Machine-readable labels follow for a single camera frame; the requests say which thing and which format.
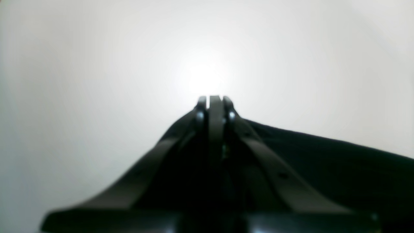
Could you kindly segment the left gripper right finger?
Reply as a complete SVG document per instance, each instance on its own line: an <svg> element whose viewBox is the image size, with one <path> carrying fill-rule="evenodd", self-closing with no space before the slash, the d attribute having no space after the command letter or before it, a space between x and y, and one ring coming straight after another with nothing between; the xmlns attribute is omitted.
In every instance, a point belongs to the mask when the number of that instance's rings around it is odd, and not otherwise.
<svg viewBox="0 0 414 233"><path fill-rule="evenodd" d="M249 233L380 233L374 214L359 214L333 202L309 185L292 167L272 152L242 119L227 96L210 97L210 167L217 170L225 158L225 143L240 143L256 160L263 187L244 176L244 184L257 202L275 205L270 213L248 214Z"/></svg>

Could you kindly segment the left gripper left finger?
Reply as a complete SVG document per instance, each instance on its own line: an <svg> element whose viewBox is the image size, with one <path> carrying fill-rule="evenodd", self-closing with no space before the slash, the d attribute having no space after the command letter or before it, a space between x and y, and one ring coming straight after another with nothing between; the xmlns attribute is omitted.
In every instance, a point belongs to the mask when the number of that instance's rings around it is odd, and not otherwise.
<svg viewBox="0 0 414 233"><path fill-rule="evenodd" d="M193 110L174 122L156 145L118 180L87 201L47 214L41 224L43 233L172 233L179 214L166 208L143 208L147 192L167 171L164 163L177 155L206 124L207 99L202 96Z"/></svg>

